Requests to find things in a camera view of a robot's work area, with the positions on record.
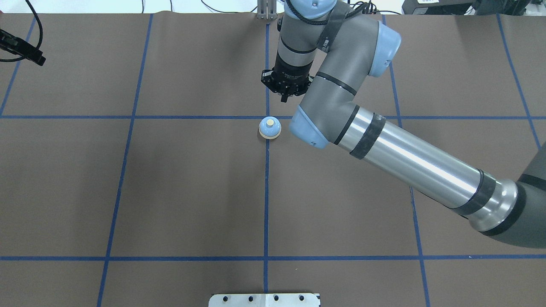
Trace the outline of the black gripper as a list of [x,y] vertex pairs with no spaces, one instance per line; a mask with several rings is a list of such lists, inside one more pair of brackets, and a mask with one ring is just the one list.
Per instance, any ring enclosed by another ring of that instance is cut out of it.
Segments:
[[275,65],[272,70],[262,70],[261,83],[271,92],[279,94],[281,103],[287,103],[289,97],[301,96],[308,91],[313,81],[311,66]]

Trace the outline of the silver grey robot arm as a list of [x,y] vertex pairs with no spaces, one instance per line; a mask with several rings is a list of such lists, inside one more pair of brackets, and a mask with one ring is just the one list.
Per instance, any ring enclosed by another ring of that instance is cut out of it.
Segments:
[[275,66],[263,70],[261,81],[283,102],[303,97],[292,134],[368,161],[466,218],[482,235],[544,249],[544,147],[516,181],[464,163],[354,102],[367,76],[389,68],[399,33],[340,0],[287,0],[284,9]]

